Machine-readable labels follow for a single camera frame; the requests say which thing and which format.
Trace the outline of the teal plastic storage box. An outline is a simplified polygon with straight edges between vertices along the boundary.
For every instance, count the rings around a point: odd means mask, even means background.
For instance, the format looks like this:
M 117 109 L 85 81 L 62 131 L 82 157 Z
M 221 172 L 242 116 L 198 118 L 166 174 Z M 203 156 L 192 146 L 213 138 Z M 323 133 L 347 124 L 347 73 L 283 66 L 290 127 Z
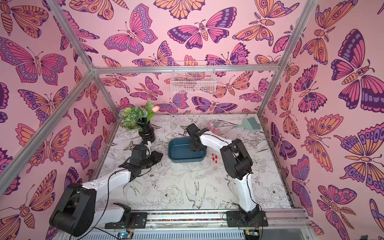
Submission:
M 173 163 L 201 162 L 207 155 L 207 151 L 191 151 L 191 138 L 176 138 L 169 142 L 168 157 Z

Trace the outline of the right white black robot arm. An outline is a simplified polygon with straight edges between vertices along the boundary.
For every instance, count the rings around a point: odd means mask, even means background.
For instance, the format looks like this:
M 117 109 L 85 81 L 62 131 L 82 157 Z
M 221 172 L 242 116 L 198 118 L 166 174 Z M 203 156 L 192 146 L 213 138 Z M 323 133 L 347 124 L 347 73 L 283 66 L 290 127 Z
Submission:
M 239 139 L 224 139 L 207 129 L 195 133 L 188 131 L 188 135 L 192 138 L 191 151 L 211 148 L 221 154 L 225 170 L 234 179 L 239 195 L 240 220 L 247 226 L 255 223 L 262 211 L 252 190 L 253 161 L 243 142 Z

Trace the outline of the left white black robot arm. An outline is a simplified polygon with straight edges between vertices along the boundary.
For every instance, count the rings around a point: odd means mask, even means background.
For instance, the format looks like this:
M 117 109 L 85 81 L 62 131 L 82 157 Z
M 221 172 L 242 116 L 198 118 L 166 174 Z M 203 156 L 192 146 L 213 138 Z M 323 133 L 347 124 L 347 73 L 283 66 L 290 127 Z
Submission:
M 84 184 L 69 184 L 57 206 L 49 224 L 72 237 L 82 237 L 93 228 L 107 225 L 114 228 L 130 227 L 134 220 L 131 207 L 122 203 L 106 205 L 96 209 L 96 203 L 104 196 L 109 196 L 112 190 L 132 182 L 142 175 L 143 170 L 149 170 L 158 164 L 163 154 L 147 150 L 134 150 L 132 155 L 111 173 Z

